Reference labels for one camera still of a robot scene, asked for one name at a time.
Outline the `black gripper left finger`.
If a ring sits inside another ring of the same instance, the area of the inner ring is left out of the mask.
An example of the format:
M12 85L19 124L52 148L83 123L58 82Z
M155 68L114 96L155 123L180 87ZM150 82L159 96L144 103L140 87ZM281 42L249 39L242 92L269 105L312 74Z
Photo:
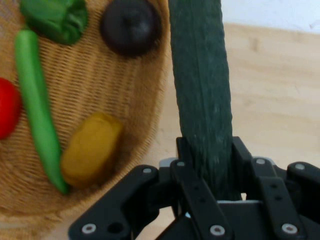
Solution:
M178 157L168 166L134 167L68 230L71 240L134 240L171 207L174 221L161 240L232 240L234 231L207 184L193 168L187 140L176 140Z

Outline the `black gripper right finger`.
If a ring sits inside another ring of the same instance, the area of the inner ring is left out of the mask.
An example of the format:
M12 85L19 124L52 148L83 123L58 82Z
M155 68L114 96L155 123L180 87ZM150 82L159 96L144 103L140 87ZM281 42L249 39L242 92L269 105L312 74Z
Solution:
M320 238L320 170L305 162L281 169L273 161L252 157L242 140L232 140L236 184L248 200L255 200L261 220L249 232L269 234L270 240Z

